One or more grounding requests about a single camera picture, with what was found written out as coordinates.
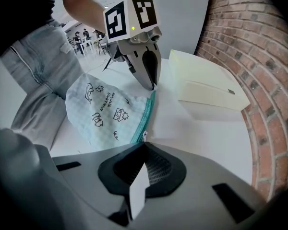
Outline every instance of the white surface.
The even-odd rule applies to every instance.
[[[209,60],[171,50],[169,66],[173,72],[175,90],[180,101],[221,106],[238,111],[250,104],[234,76]]]
[[[10,75],[0,59],[0,129],[11,128],[25,97],[25,91]]]
[[[208,0],[154,0],[160,15],[162,36],[158,41],[161,57],[171,49],[193,54],[202,32]]]
[[[103,68],[102,65],[89,73],[130,94],[150,96],[151,92],[136,81],[125,62],[114,62],[104,72]],[[241,112],[198,103],[181,104],[172,82],[168,60],[162,59],[147,141],[210,158],[251,184],[252,153]],[[70,126],[67,120],[63,123],[50,152],[52,156],[79,154],[79,149],[81,153],[96,151]]]
[[[132,219],[135,219],[145,205],[145,190],[149,187],[148,171],[145,163],[129,188]]]

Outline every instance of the white box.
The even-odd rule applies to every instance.
[[[188,53],[171,50],[169,65],[180,101],[243,110],[250,101],[233,75],[223,67]]]

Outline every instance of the person's arm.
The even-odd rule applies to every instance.
[[[68,14],[74,19],[106,32],[103,17],[104,7],[95,0],[63,0],[63,4]]]

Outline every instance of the white table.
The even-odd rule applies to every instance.
[[[129,72],[126,62],[114,62],[108,69],[89,73],[107,84],[137,96],[149,97]],[[251,184],[252,153],[248,131],[241,112],[199,103],[179,102],[174,94],[168,60],[162,68],[156,103],[147,127],[150,142],[175,147],[210,158]],[[65,119],[50,154],[72,155],[97,151],[89,146]]]

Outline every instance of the green zipper strip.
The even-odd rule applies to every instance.
[[[136,129],[136,132],[133,135],[130,143],[135,143],[135,142],[139,142],[139,141],[142,140],[142,134],[143,134],[143,132],[145,131],[145,129],[147,127],[150,115],[151,115],[151,113],[153,111],[153,107],[154,107],[154,104],[155,104],[155,96],[156,96],[156,92],[154,91],[151,94],[150,99],[147,99],[144,114],[142,116],[140,124],[139,124],[138,128]]]

